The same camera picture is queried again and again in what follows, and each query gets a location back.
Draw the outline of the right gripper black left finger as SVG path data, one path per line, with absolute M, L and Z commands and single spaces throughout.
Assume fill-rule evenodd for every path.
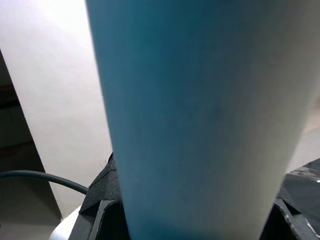
M 129 240 L 114 156 L 88 188 L 71 231 L 73 240 Z

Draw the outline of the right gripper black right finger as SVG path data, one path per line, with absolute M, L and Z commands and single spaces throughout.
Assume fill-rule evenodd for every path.
M 320 235 L 304 215 L 281 198 L 276 198 L 261 240 L 318 240 Z

